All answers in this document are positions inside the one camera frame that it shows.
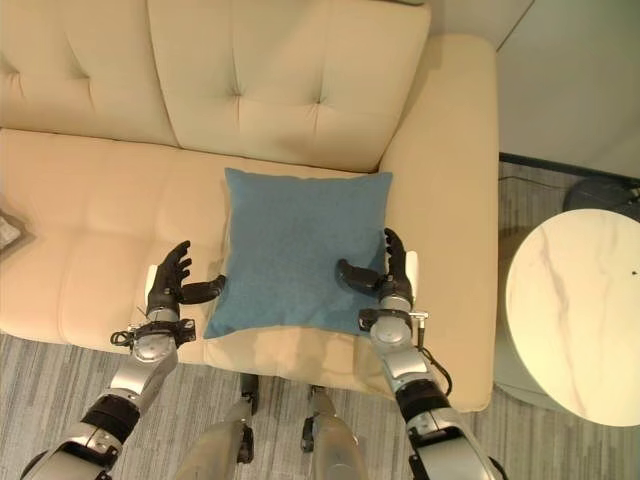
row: black floor trim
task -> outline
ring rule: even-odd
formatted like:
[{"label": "black floor trim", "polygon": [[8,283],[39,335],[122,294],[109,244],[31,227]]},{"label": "black floor trim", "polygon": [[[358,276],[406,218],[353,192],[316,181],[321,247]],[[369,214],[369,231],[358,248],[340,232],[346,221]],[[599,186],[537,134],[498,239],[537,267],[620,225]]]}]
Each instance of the black floor trim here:
[{"label": "black floor trim", "polygon": [[575,165],[567,165],[566,163],[551,162],[540,158],[526,157],[524,155],[516,155],[513,153],[500,152],[500,161],[514,163],[517,165],[526,165],[527,167],[553,170],[555,172],[567,173],[569,175],[580,175],[582,177],[607,177],[629,182],[633,186],[640,186],[640,178],[627,177],[624,175],[617,175],[615,173],[594,170],[592,168],[577,167]]}]

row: marble tabletop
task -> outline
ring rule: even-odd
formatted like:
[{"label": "marble tabletop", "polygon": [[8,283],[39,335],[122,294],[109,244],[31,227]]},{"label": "marble tabletop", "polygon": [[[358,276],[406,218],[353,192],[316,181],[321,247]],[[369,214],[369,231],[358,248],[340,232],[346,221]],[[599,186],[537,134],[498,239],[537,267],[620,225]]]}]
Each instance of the marble tabletop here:
[{"label": "marble tabletop", "polygon": [[640,424],[640,223],[594,209],[547,220],[505,294],[516,350],[550,397],[593,422]]}]

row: sofa backrest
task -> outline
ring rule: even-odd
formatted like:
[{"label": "sofa backrest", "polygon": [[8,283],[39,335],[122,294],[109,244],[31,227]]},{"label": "sofa backrest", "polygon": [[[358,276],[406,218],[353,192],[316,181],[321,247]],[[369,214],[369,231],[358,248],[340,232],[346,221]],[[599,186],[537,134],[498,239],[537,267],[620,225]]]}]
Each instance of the sofa backrest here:
[{"label": "sofa backrest", "polygon": [[2,126],[371,171],[429,10],[371,0],[2,0]]}]

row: black object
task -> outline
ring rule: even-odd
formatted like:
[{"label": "black object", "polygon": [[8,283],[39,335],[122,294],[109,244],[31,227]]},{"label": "black object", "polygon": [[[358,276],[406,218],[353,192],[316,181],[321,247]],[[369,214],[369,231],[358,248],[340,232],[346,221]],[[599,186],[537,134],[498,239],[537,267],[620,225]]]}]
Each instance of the black object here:
[{"label": "black object", "polygon": [[409,466],[413,473],[413,480],[429,480],[429,475],[427,475],[427,471],[424,469],[422,460],[418,455],[413,454],[409,457]]},{"label": "black object", "polygon": [[389,274],[382,284],[380,290],[380,298],[396,296],[404,298],[411,308],[413,308],[413,293],[411,291],[411,282],[407,277],[405,265],[407,263],[407,252],[400,237],[391,230],[385,228],[384,233],[387,239],[387,253],[389,254]]},{"label": "black object", "polygon": [[133,348],[134,340],[147,335],[170,335],[176,342],[176,348],[187,342],[196,339],[196,324],[191,319],[184,319],[177,322],[153,321],[145,323],[143,326],[129,332],[121,330],[111,334],[111,344],[116,347]]},{"label": "black object", "polygon": [[502,475],[502,480],[509,480],[509,477],[507,477],[507,472],[505,471],[504,467],[500,464],[500,462],[498,462],[493,457],[489,457],[489,460],[491,460],[491,463],[493,464],[493,466],[496,467],[496,470],[498,470],[500,472],[500,475]]},{"label": "black object", "polygon": [[31,469],[36,466],[36,463],[38,463],[40,461],[40,459],[47,454],[47,452],[48,452],[48,450],[45,450],[44,452],[39,453],[38,455],[33,457],[33,459],[27,464],[27,466],[24,467],[24,470],[22,471],[22,475],[20,475],[20,478],[22,479],[22,478],[26,477],[27,473],[29,473],[31,471]]},{"label": "black object", "polygon": [[376,294],[384,280],[384,275],[375,270],[354,267],[344,258],[338,260],[338,272],[349,287],[366,295]]},{"label": "black object", "polygon": [[191,273],[187,268],[191,265],[191,259],[182,260],[187,255],[190,246],[189,240],[178,244],[158,265],[153,286],[147,296],[147,315],[153,310],[169,308],[180,316],[180,303],[184,305],[205,303],[213,300],[222,292],[226,281],[224,275],[219,275],[211,282],[182,286],[182,281]]},{"label": "black object", "polygon": [[451,406],[438,385],[430,380],[407,383],[396,392],[396,401],[405,422],[429,410]]},{"label": "black object", "polygon": [[224,275],[218,275],[215,280],[210,282],[189,283],[182,287],[182,299],[180,303],[183,305],[197,305],[206,303],[218,297],[224,289],[227,278]]},{"label": "black object", "polygon": [[514,165],[525,165],[527,167],[540,168],[543,170],[551,170],[554,172],[567,173],[569,175],[578,175],[580,177],[606,177],[615,180],[631,181],[640,184],[640,178],[618,175],[616,173],[604,172],[593,168],[578,167],[576,165],[568,165],[566,163],[551,162],[540,158],[527,157],[524,155],[515,155],[513,153],[500,152],[500,161],[512,163]]},{"label": "black object", "polygon": [[576,183],[564,198],[562,209],[598,208],[640,222],[640,181],[594,177]]},{"label": "black object", "polygon": [[407,253],[400,237],[393,230],[385,228],[384,233],[387,253],[389,253],[389,272],[387,274],[379,274],[368,268],[355,267],[341,258],[336,266],[338,276],[358,292],[367,295],[377,293],[380,300],[389,296],[398,296],[409,302],[413,308],[411,283],[405,270]]},{"label": "black object", "polygon": [[260,378],[258,375],[243,373],[240,376],[240,395],[251,402],[251,415],[258,411],[260,401]]},{"label": "black object", "polygon": [[242,442],[238,450],[237,463],[251,463],[253,461],[253,430],[245,425],[242,431]]},{"label": "black object", "polygon": [[398,317],[404,320],[404,323],[407,325],[407,327],[409,327],[409,330],[413,328],[413,325],[411,324],[411,315],[409,315],[404,310],[394,310],[388,308],[365,308],[363,310],[360,310],[360,312],[358,313],[358,327],[360,327],[360,330],[362,330],[363,332],[368,332],[371,330],[371,327],[376,324],[380,317]]},{"label": "black object", "polygon": [[459,437],[464,437],[464,433],[458,427],[444,427],[423,436],[418,435],[415,428],[409,430],[409,442],[414,450]]},{"label": "black object", "polygon": [[118,450],[115,447],[109,447],[105,453],[98,453],[95,450],[92,450],[89,447],[85,447],[84,445],[80,445],[75,442],[69,442],[64,444],[60,451],[66,452],[74,457],[78,457],[82,460],[86,460],[89,463],[93,463],[104,470],[98,474],[96,478],[108,478],[105,477],[106,471],[109,471],[113,468],[118,459]]},{"label": "black object", "polygon": [[418,351],[422,355],[424,355],[424,357],[429,361],[429,363],[431,363],[431,365],[436,367],[436,369],[442,374],[442,376],[447,381],[447,391],[444,392],[445,396],[448,397],[449,395],[451,395],[451,392],[453,391],[453,379],[451,378],[451,375],[449,374],[447,369],[444,368],[442,366],[442,364],[435,359],[433,354],[429,350],[427,350],[425,347],[420,347],[419,346],[417,348],[418,348]]},{"label": "black object", "polygon": [[302,427],[300,449],[304,453],[313,452],[313,417],[308,417],[304,421],[304,426]]},{"label": "black object", "polygon": [[106,395],[91,406],[81,421],[109,432],[120,443],[124,443],[139,419],[140,411],[133,403]]}]

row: wall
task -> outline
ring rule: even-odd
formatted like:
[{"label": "wall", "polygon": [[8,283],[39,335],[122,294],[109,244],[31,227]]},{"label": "wall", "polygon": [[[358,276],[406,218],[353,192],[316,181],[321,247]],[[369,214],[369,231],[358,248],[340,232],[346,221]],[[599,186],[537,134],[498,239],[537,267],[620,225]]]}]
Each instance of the wall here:
[{"label": "wall", "polygon": [[498,68],[501,151],[640,178],[640,1],[536,0]]},{"label": "wall", "polygon": [[431,34],[469,33],[498,48],[533,0],[431,0]]}]

